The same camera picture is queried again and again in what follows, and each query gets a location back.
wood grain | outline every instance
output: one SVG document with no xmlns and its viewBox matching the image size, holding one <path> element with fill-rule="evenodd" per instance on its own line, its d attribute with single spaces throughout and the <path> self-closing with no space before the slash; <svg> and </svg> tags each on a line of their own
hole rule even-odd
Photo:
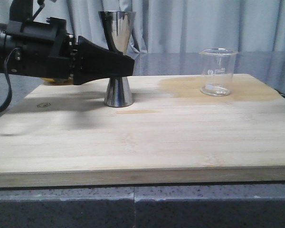
<svg viewBox="0 0 285 228">
<path fill-rule="evenodd" d="M 252 76 L 225 97 L 129 77 L 125 108 L 104 105 L 107 82 L 41 85 L 3 115 L 0 187 L 285 180 L 285 99 Z"/>
</svg>

stainless steel jigger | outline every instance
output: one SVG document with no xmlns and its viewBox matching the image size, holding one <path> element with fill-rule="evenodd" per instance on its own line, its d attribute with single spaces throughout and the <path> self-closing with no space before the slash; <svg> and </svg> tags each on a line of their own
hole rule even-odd
<svg viewBox="0 0 285 228">
<path fill-rule="evenodd" d="M 104 36 L 110 51 L 126 54 L 136 12 L 100 11 Z M 111 107 L 133 104 L 127 77 L 110 78 L 104 103 Z"/>
</svg>

